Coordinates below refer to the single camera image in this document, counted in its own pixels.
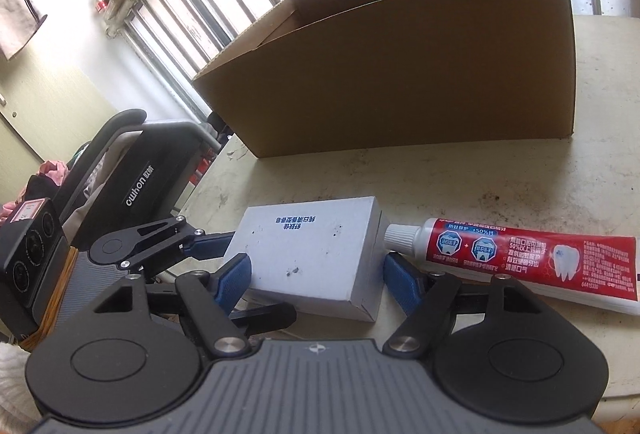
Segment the white sweater forearm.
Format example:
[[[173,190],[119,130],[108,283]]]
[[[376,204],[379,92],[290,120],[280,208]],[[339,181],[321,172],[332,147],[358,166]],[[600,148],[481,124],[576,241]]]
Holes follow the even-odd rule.
[[[29,354],[21,347],[1,343],[2,433],[28,433],[41,419],[26,383],[28,358]]]

